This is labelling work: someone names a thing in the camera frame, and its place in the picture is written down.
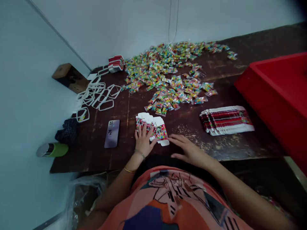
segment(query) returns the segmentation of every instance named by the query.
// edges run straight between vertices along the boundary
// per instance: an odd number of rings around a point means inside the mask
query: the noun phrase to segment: purple phone case
[[[119,120],[111,120],[106,130],[105,148],[115,148],[117,146],[118,132],[119,132]]]

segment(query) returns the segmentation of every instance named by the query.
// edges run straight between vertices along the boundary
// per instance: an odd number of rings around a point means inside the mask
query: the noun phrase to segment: dark cloth
[[[55,135],[55,139],[63,144],[72,144],[77,137],[77,125],[76,118],[70,118],[64,121],[62,130],[58,130]]]
[[[210,184],[226,200],[222,187],[219,185],[217,180],[209,172],[207,172],[206,170],[202,168],[188,164],[182,160],[171,158],[171,157],[166,157],[166,156],[162,156],[158,154],[149,155],[146,158],[146,160],[141,163],[141,165],[135,172],[131,186],[148,169],[151,169],[157,166],[162,166],[162,165],[169,166],[169,167],[175,167],[175,168],[184,170],[204,180],[205,182]]]

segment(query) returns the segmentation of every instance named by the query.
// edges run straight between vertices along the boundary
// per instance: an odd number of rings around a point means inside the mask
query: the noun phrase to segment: woman's right hand
[[[185,153],[184,155],[174,153],[171,155],[172,158],[183,160],[206,170],[208,170],[208,167],[211,166],[213,162],[217,162],[217,160],[210,157],[183,135],[171,134],[167,139],[182,148]]]

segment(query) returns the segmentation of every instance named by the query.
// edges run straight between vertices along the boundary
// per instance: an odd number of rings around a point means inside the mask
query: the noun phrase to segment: pile of wrapped candy
[[[189,61],[200,56],[203,49],[216,53],[229,50],[229,47],[216,44],[216,42],[180,42],[174,45],[163,43],[156,47],[152,46],[145,53],[125,61],[125,71],[128,73],[125,81],[128,85],[122,85],[122,90],[127,89],[133,94],[138,92],[142,85],[147,86],[147,91],[156,88],[158,91],[153,95],[145,110],[151,109],[162,116],[166,116],[167,111],[178,110],[180,103],[194,105],[208,101],[207,96],[217,94],[213,89],[213,83],[201,83],[199,76],[206,76],[201,71],[202,66]],[[229,59],[236,60],[236,56],[236,53],[228,52]],[[165,74],[177,73],[177,68],[185,66],[192,69],[182,75],[184,79],[176,75],[172,75],[171,79],[165,77]],[[198,97],[202,89],[205,91],[205,96]]]

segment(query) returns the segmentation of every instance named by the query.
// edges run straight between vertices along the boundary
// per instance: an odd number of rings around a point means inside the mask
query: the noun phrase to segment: wooden table
[[[232,51],[238,53],[236,61],[228,60],[225,52],[217,54],[204,52],[192,63],[202,65],[203,70],[207,73],[207,77],[202,80],[214,82],[218,95],[209,97],[209,101],[205,104],[180,104],[179,110],[168,112],[163,118],[168,134],[183,134],[220,161],[285,155],[278,141],[236,90],[233,83],[251,62],[306,51],[304,32],[304,25],[296,24],[220,41],[220,44],[228,45]],[[190,67],[178,68],[177,75],[186,73],[190,69]],[[123,85],[126,76],[125,72],[117,72],[104,75],[102,78],[107,86]],[[122,169],[133,154],[135,147],[135,116],[140,112],[145,112],[144,106],[148,105],[155,91],[153,89],[147,92],[143,86],[139,92],[132,95],[128,91],[121,92],[114,100],[112,109],[98,111],[90,107],[90,120],[79,125],[75,144],[70,146],[65,156],[55,158],[50,172]],[[230,105],[244,106],[256,130],[222,136],[207,134],[199,119],[200,112],[209,108]],[[113,149],[105,149],[104,141],[108,121],[116,119],[121,121],[118,146]],[[156,144],[151,154],[170,156],[174,152],[182,153],[182,150],[173,144],[165,147]]]

